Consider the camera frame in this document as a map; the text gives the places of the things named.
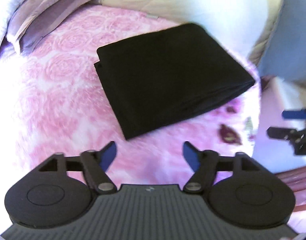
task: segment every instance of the bed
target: bed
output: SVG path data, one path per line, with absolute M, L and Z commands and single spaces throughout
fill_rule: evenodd
M 100 46 L 175 26 L 146 13 L 85 5 L 47 35 L 28 56 L 3 41 L 0 49 L 0 231 L 10 225 L 2 205 L 8 188 L 54 152 L 78 155 L 117 143 L 108 170 L 116 185 L 172 184 L 192 175 L 182 144 L 233 156 L 252 156 L 260 112 L 256 67 L 228 50 L 257 81 L 224 106 L 126 141 L 93 64 Z M 79 173 L 70 175 L 82 180 Z M 229 176 L 221 173 L 217 178 Z

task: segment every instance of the rose pattern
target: rose pattern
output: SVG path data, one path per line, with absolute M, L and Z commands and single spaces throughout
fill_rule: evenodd
M 244 124 L 251 117 L 255 130 L 258 126 L 259 78 L 254 65 L 229 50 L 253 75 L 255 86 L 209 113 L 130 141 L 123 138 L 93 66 L 99 60 L 96 49 L 175 25 L 162 18 L 146 18 L 142 12 L 86 5 L 43 38 L 31 55 L 18 56 L 4 42 L 0 51 L 0 159 L 5 161 L 0 164 L 0 178 L 5 186 L 0 195 L 4 197 L 13 183 L 54 152 L 74 156 L 101 149 L 112 140 L 117 143 L 117 158 L 108 174 L 118 187 L 122 183 L 178 183 L 182 187 L 192 175 L 182 158 L 184 141 L 223 155 L 243 151 L 251 156 L 253 145 Z M 225 136 L 229 141 L 224 142 L 219 133 L 223 125 L 234 127 L 238 137 Z M 81 174 L 72 176 L 83 181 Z M 223 173 L 218 179 L 227 176 Z M 5 216 L 0 219 L 0 230 L 7 226 Z

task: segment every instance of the black garment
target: black garment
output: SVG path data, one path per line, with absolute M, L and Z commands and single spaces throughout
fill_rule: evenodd
M 126 139 L 213 110 L 255 83 L 196 24 L 121 40 L 97 54 L 96 72 Z

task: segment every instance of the mattress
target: mattress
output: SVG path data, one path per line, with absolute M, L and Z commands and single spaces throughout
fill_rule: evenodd
M 200 150 L 252 156 L 260 112 L 259 77 L 253 64 L 228 51 L 257 81 L 241 96 L 198 117 L 126 141 L 93 64 L 100 46 L 175 26 L 145 13 L 86 5 L 23 57 L 3 42 L 0 50 L 0 233 L 10 225 L 7 190 L 55 152 L 78 155 L 117 143 L 108 170 L 112 181 L 180 184 L 192 175 L 181 155 L 190 141 Z M 221 172 L 217 180 L 230 174 Z M 70 176 L 82 180 L 79 173 Z

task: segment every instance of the pink fabric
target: pink fabric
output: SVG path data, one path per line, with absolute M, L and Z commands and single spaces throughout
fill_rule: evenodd
M 121 183 L 182 187 L 192 171 L 184 141 L 233 156 L 253 153 L 260 111 L 254 65 L 230 52 L 257 83 L 240 97 L 199 117 L 125 141 L 93 63 L 96 49 L 130 36 L 176 25 L 141 12 L 84 6 L 47 35 L 28 57 L 4 44 L 0 51 L 0 232 L 10 225 L 6 191 L 54 152 L 67 156 L 117 143 L 108 175 Z M 230 173 L 221 172 L 222 179 Z M 70 173 L 81 179 L 79 173 Z

